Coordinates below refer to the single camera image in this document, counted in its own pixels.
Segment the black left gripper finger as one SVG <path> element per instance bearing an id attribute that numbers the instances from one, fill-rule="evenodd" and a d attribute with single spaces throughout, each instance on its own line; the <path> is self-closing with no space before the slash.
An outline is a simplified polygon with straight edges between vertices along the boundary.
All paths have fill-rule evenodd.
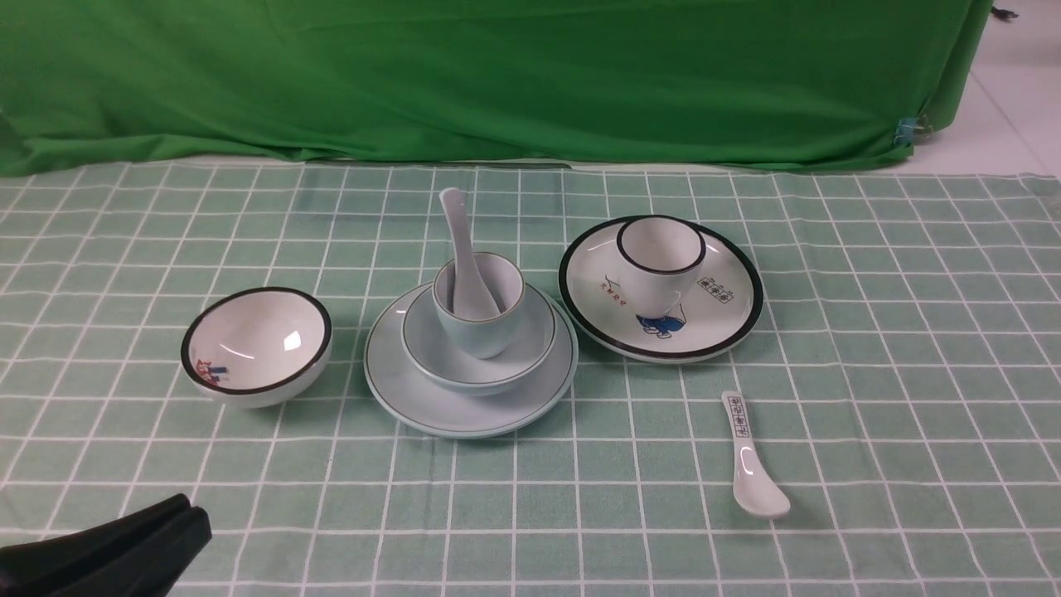
<path id="1" fill-rule="evenodd" d="M 73 534 L 1 549 L 3 596 L 167 596 L 212 539 L 178 493 Z"/>

